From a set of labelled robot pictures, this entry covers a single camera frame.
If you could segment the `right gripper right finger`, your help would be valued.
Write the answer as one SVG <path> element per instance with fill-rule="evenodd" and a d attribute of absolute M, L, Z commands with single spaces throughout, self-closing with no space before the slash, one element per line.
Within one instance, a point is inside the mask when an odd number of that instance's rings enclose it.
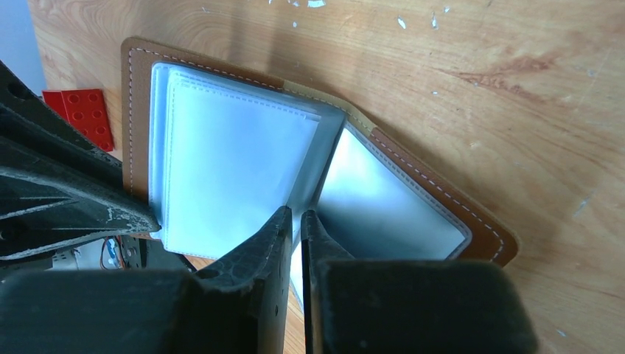
<path fill-rule="evenodd" d="M 516 288 L 492 263 L 365 260 L 301 218 L 308 353 L 536 353 Z"/>

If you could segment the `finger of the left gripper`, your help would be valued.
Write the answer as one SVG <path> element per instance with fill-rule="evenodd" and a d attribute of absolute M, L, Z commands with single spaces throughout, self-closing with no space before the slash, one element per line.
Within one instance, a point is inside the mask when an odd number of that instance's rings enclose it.
<path fill-rule="evenodd" d="M 122 163 L 87 140 L 1 64 L 1 136 L 113 188 Z"/>
<path fill-rule="evenodd" d="M 158 230 L 150 208 L 76 173 L 1 169 L 1 260 Z"/>

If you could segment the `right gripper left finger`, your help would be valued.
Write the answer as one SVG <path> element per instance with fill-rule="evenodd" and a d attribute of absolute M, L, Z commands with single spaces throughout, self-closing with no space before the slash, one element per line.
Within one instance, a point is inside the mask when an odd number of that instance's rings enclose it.
<path fill-rule="evenodd" d="M 292 212 L 196 271 L 29 271 L 1 286 L 3 353 L 281 353 Z"/>

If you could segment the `brown leather card holder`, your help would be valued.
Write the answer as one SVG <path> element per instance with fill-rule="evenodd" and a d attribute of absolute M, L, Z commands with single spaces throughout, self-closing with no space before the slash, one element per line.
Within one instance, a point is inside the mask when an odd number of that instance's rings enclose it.
<path fill-rule="evenodd" d="M 123 181 L 168 251 L 219 259 L 281 206 L 304 298 L 308 209 L 366 259 L 505 266 L 513 232 L 339 97 L 140 37 L 121 46 Z"/>

